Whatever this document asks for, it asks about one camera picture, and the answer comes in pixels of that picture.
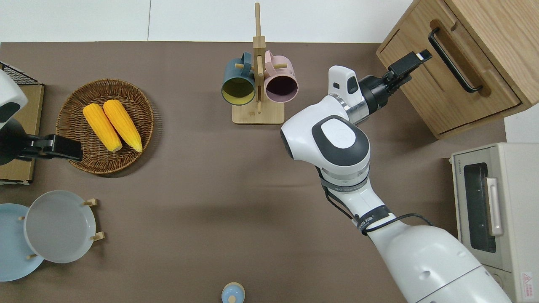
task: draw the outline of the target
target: blue mug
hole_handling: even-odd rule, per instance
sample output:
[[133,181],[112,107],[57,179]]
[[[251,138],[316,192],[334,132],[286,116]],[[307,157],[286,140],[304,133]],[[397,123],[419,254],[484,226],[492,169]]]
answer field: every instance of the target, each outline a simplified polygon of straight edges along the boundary
[[232,105],[245,105],[254,99],[254,73],[251,53],[244,52],[241,58],[230,60],[225,67],[221,95]]

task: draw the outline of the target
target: wicker basket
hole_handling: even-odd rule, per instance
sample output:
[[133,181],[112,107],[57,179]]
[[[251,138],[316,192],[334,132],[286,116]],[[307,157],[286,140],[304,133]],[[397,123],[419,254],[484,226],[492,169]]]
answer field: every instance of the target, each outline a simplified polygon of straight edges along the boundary
[[110,99],[120,101],[133,120],[142,139],[142,152],[146,150],[154,131],[154,112],[151,104],[136,86],[121,80],[101,79],[77,89],[60,109],[56,133],[82,143],[82,161],[69,162],[88,173],[97,175],[115,173],[128,167],[142,154],[125,144],[123,140],[122,149],[111,153],[86,122],[82,114],[82,109],[86,105],[97,103],[102,106]]

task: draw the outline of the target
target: corn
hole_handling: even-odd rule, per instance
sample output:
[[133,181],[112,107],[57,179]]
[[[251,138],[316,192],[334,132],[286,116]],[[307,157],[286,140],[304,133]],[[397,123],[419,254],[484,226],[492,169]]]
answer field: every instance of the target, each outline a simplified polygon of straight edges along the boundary
[[98,136],[99,140],[103,142],[103,145],[113,153],[122,148],[120,138],[114,131],[114,128],[108,121],[107,116],[96,103],[91,103],[82,109],[82,114],[88,121],[88,124],[94,130],[94,133]]
[[108,100],[103,105],[105,114],[122,139],[137,152],[142,152],[142,141],[133,121],[118,100]]

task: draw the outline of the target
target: oven door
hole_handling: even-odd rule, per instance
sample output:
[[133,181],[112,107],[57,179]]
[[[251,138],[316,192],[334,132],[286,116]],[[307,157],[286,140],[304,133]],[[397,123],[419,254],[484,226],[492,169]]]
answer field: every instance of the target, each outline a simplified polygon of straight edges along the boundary
[[495,147],[455,155],[454,169],[462,243],[479,262],[511,272],[508,238],[504,235],[503,182]]

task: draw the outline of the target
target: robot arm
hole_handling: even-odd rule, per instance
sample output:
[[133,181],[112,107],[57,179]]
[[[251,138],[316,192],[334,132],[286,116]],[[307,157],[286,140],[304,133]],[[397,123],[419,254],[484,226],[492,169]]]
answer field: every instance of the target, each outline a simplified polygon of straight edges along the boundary
[[355,124],[383,107],[429,58],[427,51],[410,53],[382,78],[367,76],[359,82],[352,70],[331,67],[329,94],[290,118],[281,137],[291,158],[317,167],[326,195],[370,237],[408,302],[510,303],[457,239],[434,226],[400,222],[402,216],[397,218],[370,184],[370,143]]
[[80,142],[59,135],[41,137],[26,134],[20,123],[12,117],[28,103],[28,99],[2,70],[0,92],[0,165],[13,159],[31,161],[33,158],[58,157],[82,160]]

